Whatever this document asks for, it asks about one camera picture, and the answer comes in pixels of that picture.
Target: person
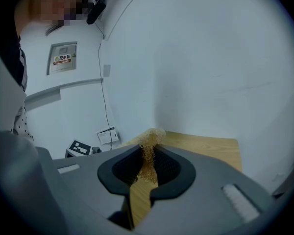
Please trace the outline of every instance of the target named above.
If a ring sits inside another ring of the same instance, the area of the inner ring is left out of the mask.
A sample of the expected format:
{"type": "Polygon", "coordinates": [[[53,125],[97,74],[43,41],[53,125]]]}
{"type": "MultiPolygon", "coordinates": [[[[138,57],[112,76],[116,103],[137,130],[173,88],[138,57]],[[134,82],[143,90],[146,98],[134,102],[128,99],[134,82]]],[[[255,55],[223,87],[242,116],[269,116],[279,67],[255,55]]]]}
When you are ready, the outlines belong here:
{"type": "MultiPolygon", "coordinates": [[[[20,40],[23,29],[31,22],[49,25],[46,36],[65,24],[87,14],[88,0],[7,0],[8,9],[0,11],[0,56],[18,85],[26,91],[26,57],[20,40]]],[[[11,123],[11,132],[31,141],[26,117],[25,103],[11,123]]]]}

